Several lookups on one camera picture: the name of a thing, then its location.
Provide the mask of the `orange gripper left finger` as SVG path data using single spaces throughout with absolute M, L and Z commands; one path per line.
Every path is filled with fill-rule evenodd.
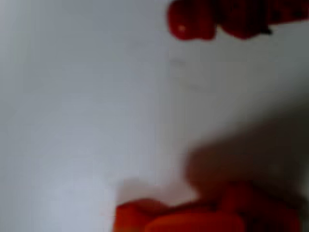
M 202 203 L 171 207 L 160 201 L 140 199 L 115 209 L 115 232 L 244 232 L 241 217 L 215 211 Z

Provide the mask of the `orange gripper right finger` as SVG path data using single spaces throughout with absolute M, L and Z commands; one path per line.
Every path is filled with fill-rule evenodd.
M 198 181 L 197 190 L 216 210 L 206 217 L 208 232 L 299 232 L 298 211 L 249 182 Z

